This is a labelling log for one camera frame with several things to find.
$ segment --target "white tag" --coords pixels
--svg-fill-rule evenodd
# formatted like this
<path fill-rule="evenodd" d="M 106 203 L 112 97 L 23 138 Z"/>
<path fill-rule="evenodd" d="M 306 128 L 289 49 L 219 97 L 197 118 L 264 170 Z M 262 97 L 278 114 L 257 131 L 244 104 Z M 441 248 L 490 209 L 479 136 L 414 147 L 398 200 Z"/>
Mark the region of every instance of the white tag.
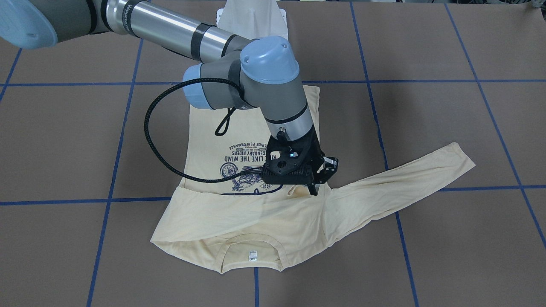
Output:
<path fill-rule="evenodd" d="M 258 261 L 258 251 L 249 251 L 248 261 Z"/>

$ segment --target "light blue cap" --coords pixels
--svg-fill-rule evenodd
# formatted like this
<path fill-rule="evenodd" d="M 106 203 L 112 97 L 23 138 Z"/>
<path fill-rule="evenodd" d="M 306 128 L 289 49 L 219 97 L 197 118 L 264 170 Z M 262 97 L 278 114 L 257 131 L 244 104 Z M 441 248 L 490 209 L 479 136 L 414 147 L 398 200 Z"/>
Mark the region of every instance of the light blue cap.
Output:
<path fill-rule="evenodd" d="M 29 0 L 0 0 L 0 36 L 24 49 L 57 44 L 55 29 Z"/>
<path fill-rule="evenodd" d="M 201 78 L 201 65 L 203 65 L 203 63 L 190 66 L 184 73 L 184 78 L 182 78 L 182 81 Z M 186 99 L 188 100 L 189 104 L 198 109 L 213 110 L 213 108 L 210 107 L 209 102 L 206 100 L 202 83 L 187 85 L 182 89 L 184 90 L 184 95 L 186 95 Z"/>
<path fill-rule="evenodd" d="M 240 60 L 243 72 L 260 83 L 283 84 L 300 73 L 290 43 L 280 36 L 260 38 L 246 45 Z"/>

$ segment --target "black cable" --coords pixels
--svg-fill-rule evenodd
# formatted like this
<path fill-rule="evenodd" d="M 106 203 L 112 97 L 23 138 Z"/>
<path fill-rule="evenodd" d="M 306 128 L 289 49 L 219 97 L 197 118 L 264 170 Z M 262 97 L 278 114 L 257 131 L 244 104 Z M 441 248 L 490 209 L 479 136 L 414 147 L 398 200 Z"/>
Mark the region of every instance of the black cable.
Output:
<path fill-rule="evenodd" d="M 159 153 L 159 151 L 157 150 L 156 146 L 153 144 L 152 142 L 152 138 L 150 137 L 150 129 L 149 129 L 149 125 L 150 125 L 150 117 L 152 115 L 152 112 L 154 110 L 154 108 L 157 106 L 157 104 L 163 99 L 165 98 L 167 95 L 171 94 L 172 92 L 176 91 L 176 90 L 179 90 L 185 86 L 188 86 L 188 85 L 191 85 L 191 84 L 196 84 L 196 83 L 201 83 L 201 82 L 212 82 L 212 83 L 224 83 L 224 84 L 227 84 L 229 86 L 232 86 L 234 87 L 238 93 L 239 93 L 239 96 L 241 97 L 241 99 L 243 99 L 244 97 L 244 92 L 242 90 L 242 88 L 237 85 L 235 82 L 231 81 L 231 80 L 228 80 L 228 79 L 221 79 L 221 78 L 198 78 L 198 79 L 192 79 L 192 80 L 188 80 L 188 81 L 184 81 L 180 84 L 177 84 L 171 88 L 169 88 L 168 90 L 164 91 L 163 93 L 161 93 L 161 95 L 157 96 L 156 99 L 154 99 L 154 101 L 152 102 L 152 104 L 150 104 L 150 107 L 148 108 L 148 111 L 146 112 L 146 116 L 144 117 L 144 135 L 146 136 L 146 140 L 148 141 L 148 145 L 150 146 L 150 148 L 152 149 L 153 153 L 156 155 L 156 157 L 161 161 L 161 163 L 163 163 L 163 165 L 165 165 L 168 169 L 170 169 L 173 173 L 177 174 L 178 176 L 181 176 L 181 177 L 184 177 L 186 179 L 190 179 L 190 180 L 193 180 L 193 181 L 197 181 L 197 182 L 203 182 L 203 183 L 206 183 L 206 184 L 217 184 L 219 182 L 225 182 L 225 181 L 229 181 L 231 179 L 235 179 L 237 177 L 240 177 L 240 176 L 243 176 L 243 175 L 248 175 L 248 174 L 259 174 L 261 173 L 262 171 L 262 168 L 259 167 L 259 168 L 251 168 L 251 169 L 248 169 L 248 170 L 244 170 L 242 172 L 239 172 L 237 174 L 234 174 L 234 175 L 231 175 L 231 176 L 228 176 L 228 177 L 225 177 L 225 178 L 222 178 L 222 179 L 202 179 L 202 178 L 197 178 L 197 177 L 193 177 L 193 176 L 190 176 L 190 175 L 187 175 L 187 174 L 184 174 L 183 172 L 177 170 L 176 168 L 174 168 L 173 166 L 171 166 L 164 158 L 163 156 L 161 156 L 161 154 Z M 228 115 L 226 115 L 226 117 L 224 118 L 224 120 L 221 122 L 220 126 L 217 128 L 217 131 L 220 130 L 220 128 L 223 126 L 223 124 L 225 122 L 229 122 L 229 117 L 231 116 L 231 114 L 233 114 L 233 112 L 235 111 L 235 108 L 232 108 L 228 111 Z"/>

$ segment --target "black band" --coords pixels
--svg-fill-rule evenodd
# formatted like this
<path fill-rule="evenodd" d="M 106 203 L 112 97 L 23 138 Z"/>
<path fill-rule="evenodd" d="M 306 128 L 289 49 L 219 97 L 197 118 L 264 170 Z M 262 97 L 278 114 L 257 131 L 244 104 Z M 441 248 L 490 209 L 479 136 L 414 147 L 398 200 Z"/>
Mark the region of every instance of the black band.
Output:
<path fill-rule="evenodd" d="M 232 42 L 232 39 L 233 39 L 234 37 L 236 37 L 236 36 L 237 36 L 237 34 L 233 34 L 232 36 L 230 36 L 230 37 L 228 38 L 228 40 L 225 42 L 224 49 L 222 49 L 222 55 L 221 55 L 220 57 L 223 57 L 223 56 L 225 55 L 225 52 L 228 51 L 229 43 L 231 43 L 231 42 Z"/>
<path fill-rule="evenodd" d="M 100 18 L 102 18 L 104 26 L 110 31 L 113 32 L 112 28 L 110 28 L 110 25 L 108 24 L 108 20 L 106 19 L 106 5 L 108 4 L 108 0 L 103 0 L 102 4 L 100 5 Z"/>
<path fill-rule="evenodd" d="M 136 37 L 138 36 L 133 32 L 133 27 L 131 27 L 131 15 L 133 14 L 133 9 L 137 6 L 139 2 L 142 2 L 142 1 L 144 0 L 127 1 L 127 3 L 125 4 L 125 7 L 123 7 L 123 12 L 121 14 L 121 23 L 123 24 L 123 28 L 125 28 L 125 31 L 127 31 L 127 33 Z"/>
<path fill-rule="evenodd" d="M 232 62 L 229 66 L 228 80 L 235 82 L 240 86 L 239 80 L 241 79 L 241 62 L 239 59 Z M 229 86 L 229 93 L 232 96 L 233 106 L 239 110 L 253 109 L 255 106 L 249 104 L 243 100 L 243 97 L 239 96 L 239 92 L 232 86 Z"/>
<path fill-rule="evenodd" d="M 93 0 L 86 0 L 86 2 L 87 6 L 89 7 L 89 15 L 91 16 L 91 27 L 88 34 L 91 34 L 97 28 L 97 10 L 95 9 Z"/>
<path fill-rule="evenodd" d="M 287 123 L 287 122 L 291 122 L 295 119 L 297 119 L 298 117 L 300 117 L 303 113 L 305 113 L 305 110 L 307 110 L 307 103 L 305 104 L 305 107 L 299 111 L 296 115 L 290 117 L 290 118 L 287 118 L 285 120 L 279 120 L 279 121 L 276 121 L 276 120 L 270 120 L 270 119 L 265 119 L 267 122 L 270 122 L 270 123 L 275 123 L 275 124 L 280 124 L 280 123 Z"/>
<path fill-rule="evenodd" d="M 190 49 L 192 53 L 192 58 L 199 62 L 201 62 L 201 52 L 199 51 L 199 49 L 201 49 L 201 41 L 203 40 L 203 36 L 205 35 L 205 32 L 210 27 L 213 27 L 213 26 L 207 25 L 206 23 L 201 23 L 199 26 L 197 26 L 197 29 L 195 29 L 195 32 L 193 32 L 193 35 L 192 35 L 192 43 L 191 43 L 191 49 Z"/>

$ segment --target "tiled floor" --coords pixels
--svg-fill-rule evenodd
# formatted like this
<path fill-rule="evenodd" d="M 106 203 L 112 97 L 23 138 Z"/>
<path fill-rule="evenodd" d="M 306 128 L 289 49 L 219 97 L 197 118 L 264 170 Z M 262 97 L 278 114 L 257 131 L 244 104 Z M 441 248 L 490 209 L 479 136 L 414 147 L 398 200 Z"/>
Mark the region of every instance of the tiled floor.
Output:
<path fill-rule="evenodd" d="M 154 0 L 214 22 L 223 2 Z M 194 62 L 130 36 L 0 40 L 0 306 L 546 305 L 546 23 L 529 5 L 282 2 L 339 187 L 458 142 L 476 167 L 283 272 L 149 243 L 179 178 L 149 103 Z M 183 168 L 181 93 L 152 121 Z"/>

